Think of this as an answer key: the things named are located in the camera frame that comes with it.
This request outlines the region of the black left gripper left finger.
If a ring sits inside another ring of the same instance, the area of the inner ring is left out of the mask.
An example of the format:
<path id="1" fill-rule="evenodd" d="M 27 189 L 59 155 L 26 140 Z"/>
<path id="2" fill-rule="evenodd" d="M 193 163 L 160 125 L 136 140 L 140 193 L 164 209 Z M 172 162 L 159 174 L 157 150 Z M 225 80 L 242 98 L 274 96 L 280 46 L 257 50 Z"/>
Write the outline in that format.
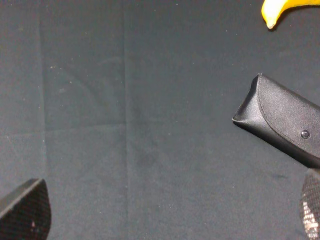
<path id="1" fill-rule="evenodd" d="M 52 223 L 48 187 L 31 178 L 0 199 L 2 240 L 46 240 Z"/>

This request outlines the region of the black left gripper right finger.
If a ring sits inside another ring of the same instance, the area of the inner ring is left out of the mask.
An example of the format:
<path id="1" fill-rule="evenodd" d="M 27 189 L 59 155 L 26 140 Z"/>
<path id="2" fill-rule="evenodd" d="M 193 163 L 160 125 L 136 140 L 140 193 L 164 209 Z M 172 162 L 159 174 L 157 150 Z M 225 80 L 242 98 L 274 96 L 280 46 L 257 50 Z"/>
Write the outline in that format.
<path id="1" fill-rule="evenodd" d="M 300 219 L 309 240 L 320 239 L 320 169 L 306 172 L 299 201 Z"/>

